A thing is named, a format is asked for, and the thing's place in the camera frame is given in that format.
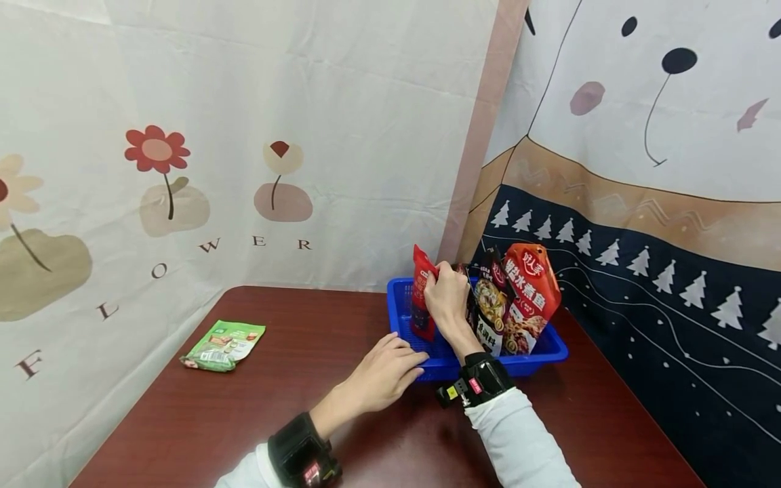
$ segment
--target tabletop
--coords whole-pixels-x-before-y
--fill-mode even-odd
[[[389,330],[384,294],[228,290],[117,426],[72,488],[214,486],[256,444],[314,406]],[[229,373],[177,358],[218,319],[266,335]],[[702,486],[642,405],[564,310],[552,320],[569,358],[518,387],[584,486]],[[500,486],[463,409],[416,383],[387,410],[332,438],[341,486]]]

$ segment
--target white tree pattern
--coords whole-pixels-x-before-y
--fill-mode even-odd
[[[770,318],[765,320],[762,326],[765,327],[765,330],[757,335],[770,343],[768,347],[778,351],[779,343],[781,343],[781,298],[779,298],[779,304],[776,305],[776,308],[770,312]]]
[[[645,249],[640,251],[637,257],[632,260],[632,264],[628,265],[626,268],[631,270],[634,276],[643,275],[648,278],[649,258],[650,256],[648,255],[648,246],[646,246]]]
[[[724,303],[719,305],[719,310],[711,313],[711,315],[719,320],[719,327],[726,328],[730,326],[743,330],[739,320],[743,317],[743,313],[740,311],[742,304],[743,302],[740,301],[740,287],[735,287],[735,291],[727,297]]]
[[[537,232],[535,232],[534,235],[539,237],[540,240],[551,238],[551,216],[548,216],[547,219],[545,219],[545,223],[542,224],[542,227],[537,229]]]
[[[559,242],[575,242],[572,240],[572,219],[568,220],[566,224],[562,227],[561,230],[558,231],[558,235],[556,236],[556,240]]]
[[[510,215],[510,201],[507,200],[504,205],[502,205],[501,209],[499,210],[499,213],[497,213],[494,216],[494,219],[490,222],[494,224],[494,228],[497,229],[499,226],[506,226],[507,225],[507,217]]]
[[[683,299],[683,304],[687,307],[694,305],[697,308],[702,308],[702,298],[705,296],[705,275],[707,271],[703,271],[694,282],[686,287],[686,289],[680,294]]]
[[[513,224],[512,228],[515,229],[516,232],[520,232],[522,230],[525,230],[526,232],[529,232],[529,224],[532,222],[532,211],[529,210],[525,214],[523,214],[523,217],[515,221],[515,224]]]
[[[602,265],[613,265],[617,266],[619,265],[619,262],[616,261],[616,258],[619,256],[619,240],[616,239],[613,244],[610,244],[610,247],[604,250],[602,253],[602,256],[597,258],[597,261],[602,263]]]
[[[672,285],[672,277],[676,274],[676,260],[673,259],[669,266],[665,268],[664,271],[659,273],[659,276],[656,277],[656,280],[651,281],[654,285],[656,285],[656,291],[657,293],[660,293],[664,291],[665,293],[672,293],[672,290],[670,290],[670,285]]]
[[[578,248],[580,254],[591,256],[591,229],[587,230],[586,233],[578,239],[575,246]]]

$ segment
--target backdrop curtain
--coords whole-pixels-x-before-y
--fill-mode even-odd
[[[545,245],[563,306],[708,486],[778,479],[779,18],[532,2],[459,250]]]
[[[436,255],[525,4],[0,3],[0,485],[67,485],[225,290]]]

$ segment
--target hand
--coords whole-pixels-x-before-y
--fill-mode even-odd
[[[424,291],[426,308],[437,323],[442,337],[453,347],[461,364],[474,352],[483,352],[483,346],[466,322],[466,298],[469,296],[469,278],[453,271],[442,261],[437,265],[439,279],[429,273]]]
[[[397,333],[380,339],[350,377],[309,412],[317,433],[326,440],[343,423],[394,403],[423,374],[417,366],[428,358],[425,352],[412,350]]]

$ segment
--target flower illustration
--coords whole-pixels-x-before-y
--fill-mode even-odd
[[[43,269],[51,272],[35,255],[22,238],[11,218],[11,210],[22,213],[35,213],[38,203],[25,195],[25,192],[39,188],[44,181],[36,176],[19,176],[22,169],[22,156],[7,155],[0,159],[0,230],[10,228],[24,246],[30,257]]]
[[[271,209],[274,210],[274,194],[280,178],[282,178],[282,175],[294,172],[304,164],[304,152],[301,150],[301,146],[297,144],[276,141],[263,146],[263,158],[266,160],[266,165],[279,175],[276,177],[271,191]]]
[[[190,150],[183,146],[184,136],[172,132],[166,133],[157,126],[147,126],[145,132],[128,130],[125,138],[133,147],[125,151],[125,159],[135,161],[138,171],[146,172],[154,168],[166,179],[168,187],[168,220],[173,220],[173,192],[168,182],[171,166],[178,169],[187,168],[183,157],[190,155]]]

